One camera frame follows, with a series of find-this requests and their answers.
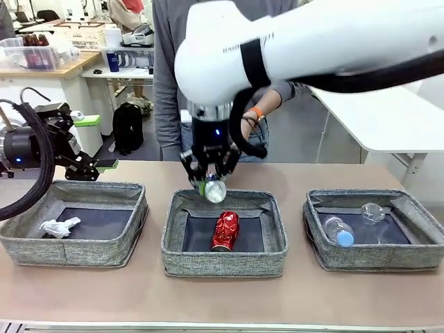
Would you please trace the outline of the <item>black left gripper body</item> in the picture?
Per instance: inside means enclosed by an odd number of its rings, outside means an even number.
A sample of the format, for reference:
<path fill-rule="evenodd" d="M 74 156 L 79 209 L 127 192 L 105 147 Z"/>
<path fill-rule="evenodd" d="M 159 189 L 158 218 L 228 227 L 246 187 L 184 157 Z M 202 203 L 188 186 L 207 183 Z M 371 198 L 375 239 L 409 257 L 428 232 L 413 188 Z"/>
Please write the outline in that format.
<path fill-rule="evenodd" d="M 3 138 L 3 156 L 12 168 L 53 168 L 57 155 L 73 156 L 81 151 L 76 137 L 70 132 L 53 134 L 44 129 L 49 147 L 40 145 L 36 132 L 30 126 L 22 126 L 6 133 Z"/>

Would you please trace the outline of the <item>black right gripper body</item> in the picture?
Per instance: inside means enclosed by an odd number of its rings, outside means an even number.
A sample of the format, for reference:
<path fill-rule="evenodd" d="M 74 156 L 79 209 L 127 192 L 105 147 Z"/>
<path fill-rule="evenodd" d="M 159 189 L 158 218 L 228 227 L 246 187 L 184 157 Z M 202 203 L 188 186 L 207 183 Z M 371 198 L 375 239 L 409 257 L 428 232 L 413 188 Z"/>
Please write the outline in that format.
<path fill-rule="evenodd" d="M 191 123 L 194 157 L 201 167 L 223 161 L 230 150 L 228 120 L 202 121 L 193 118 Z"/>

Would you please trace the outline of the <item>person's left hand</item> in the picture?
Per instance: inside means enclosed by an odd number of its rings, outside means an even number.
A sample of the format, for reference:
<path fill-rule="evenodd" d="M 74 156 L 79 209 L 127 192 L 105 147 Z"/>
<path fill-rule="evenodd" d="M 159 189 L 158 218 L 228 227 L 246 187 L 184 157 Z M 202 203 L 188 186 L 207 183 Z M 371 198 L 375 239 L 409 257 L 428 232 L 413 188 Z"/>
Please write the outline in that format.
<path fill-rule="evenodd" d="M 255 111 L 249 110 L 241 118 L 241 133 L 245 140 L 249 140 L 250 134 L 255 128 L 258 116 Z"/>

